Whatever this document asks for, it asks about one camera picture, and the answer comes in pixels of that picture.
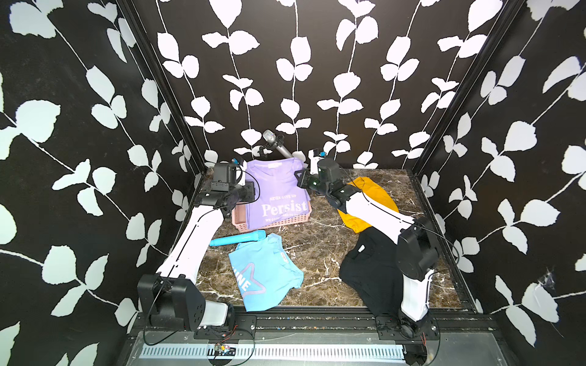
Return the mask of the black t-shirt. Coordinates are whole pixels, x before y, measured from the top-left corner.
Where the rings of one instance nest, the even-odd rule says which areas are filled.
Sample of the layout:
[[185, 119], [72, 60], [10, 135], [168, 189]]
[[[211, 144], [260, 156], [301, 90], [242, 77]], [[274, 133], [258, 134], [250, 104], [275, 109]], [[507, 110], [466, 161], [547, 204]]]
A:
[[340, 265], [339, 277], [358, 294], [375, 316], [397, 316], [403, 299], [403, 275], [396, 262], [396, 244], [369, 227]]

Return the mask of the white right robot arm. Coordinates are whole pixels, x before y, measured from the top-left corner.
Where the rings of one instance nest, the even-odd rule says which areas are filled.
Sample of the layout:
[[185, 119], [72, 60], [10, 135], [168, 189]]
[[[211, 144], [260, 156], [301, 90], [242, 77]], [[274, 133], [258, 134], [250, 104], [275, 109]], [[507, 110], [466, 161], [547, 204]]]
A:
[[406, 339], [422, 336], [439, 236], [425, 217], [407, 217], [375, 201], [357, 181], [346, 184], [337, 167], [295, 172], [300, 188], [326, 198], [340, 213], [367, 224], [343, 259], [340, 279], [376, 316], [389, 316]]

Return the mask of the light blue t-shirt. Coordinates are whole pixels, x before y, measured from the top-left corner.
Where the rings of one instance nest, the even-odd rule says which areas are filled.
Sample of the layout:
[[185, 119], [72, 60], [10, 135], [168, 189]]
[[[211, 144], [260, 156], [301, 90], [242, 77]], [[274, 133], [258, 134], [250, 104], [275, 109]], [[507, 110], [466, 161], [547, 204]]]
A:
[[277, 234], [243, 242], [228, 258], [248, 312], [274, 308], [291, 289], [302, 286], [304, 273], [288, 257]]

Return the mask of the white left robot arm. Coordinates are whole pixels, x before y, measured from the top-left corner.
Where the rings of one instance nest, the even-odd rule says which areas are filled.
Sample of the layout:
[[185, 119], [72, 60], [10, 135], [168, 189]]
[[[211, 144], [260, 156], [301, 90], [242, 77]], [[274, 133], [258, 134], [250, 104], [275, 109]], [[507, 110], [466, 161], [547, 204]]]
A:
[[233, 186], [215, 182], [196, 196], [170, 255], [155, 274], [143, 275], [137, 285], [148, 326], [174, 331], [227, 326], [229, 305], [204, 298], [196, 286], [198, 271], [224, 216], [237, 204], [253, 201], [255, 194], [251, 182]]

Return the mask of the purple t-shirt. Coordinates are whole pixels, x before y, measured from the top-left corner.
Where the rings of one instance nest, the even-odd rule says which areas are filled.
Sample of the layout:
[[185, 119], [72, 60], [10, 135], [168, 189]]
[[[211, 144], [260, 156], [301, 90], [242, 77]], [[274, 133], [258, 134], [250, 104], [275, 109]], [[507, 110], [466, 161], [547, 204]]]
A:
[[297, 186], [295, 178], [295, 172], [302, 169], [302, 161], [296, 158], [247, 163], [246, 180], [253, 182], [256, 190], [256, 200], [246, 206], [251, 230], [261, 229], [270, 219], [280, 221], [308, 213], [308, 192]]

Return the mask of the yellow t-shirt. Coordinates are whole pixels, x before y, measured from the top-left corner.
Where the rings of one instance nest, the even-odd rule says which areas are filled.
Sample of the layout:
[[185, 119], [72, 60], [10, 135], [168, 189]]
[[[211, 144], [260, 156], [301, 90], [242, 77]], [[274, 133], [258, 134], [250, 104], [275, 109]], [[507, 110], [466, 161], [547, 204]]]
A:
[[399, 210], [391, 196], [368, 177], [355, 178], [350, 185], [359, 191], [347, 202], [349, 213], [338, 210], [344, 225], [355, 233], [374, 227], [396, 240], [401, 221], [396, 218]]

